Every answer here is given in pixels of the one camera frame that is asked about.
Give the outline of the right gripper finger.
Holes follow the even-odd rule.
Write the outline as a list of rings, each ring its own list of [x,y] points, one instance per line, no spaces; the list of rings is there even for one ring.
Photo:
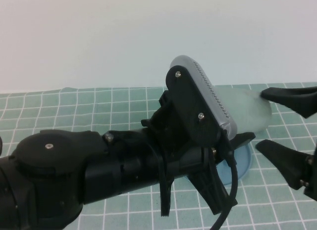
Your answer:
[[[256,149],[278,169],[289,187],[298,190],[308,182],[307,159],[309,154],[267,139],[256,144]]]
[[[265,100],[281,104],[292,111],[309,118],[317,113],[317,87],[305,88],[275,88],[261,91]]]

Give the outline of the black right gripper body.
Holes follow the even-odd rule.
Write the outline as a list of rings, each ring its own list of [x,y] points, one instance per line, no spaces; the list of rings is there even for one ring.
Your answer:
[[[304,194],[317,200],[317,148],[313,155],[307,155],[305,160]]]

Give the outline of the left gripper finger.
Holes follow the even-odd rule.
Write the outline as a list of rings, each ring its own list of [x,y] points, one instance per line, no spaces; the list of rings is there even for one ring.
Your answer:
[[[253,139],[255,139],[255,134],[253,132],[245,132],[237,134],[232,140],[230,140],[231,147],[236,150],[242,146],[249,144]]]

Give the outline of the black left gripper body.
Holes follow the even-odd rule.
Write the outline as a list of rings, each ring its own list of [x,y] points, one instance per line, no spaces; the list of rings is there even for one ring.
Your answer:
[[[235,194],[228,194],[216,165],[230,158],[235,166],[234,150],[227,132],[220,127],[200,95],[174,98],[165,90],[160,108],[150,119],[141,121],[153,134],[157,147],[161,213],[170,210],[171,185],[186,176],[214,214],[237,204]]]

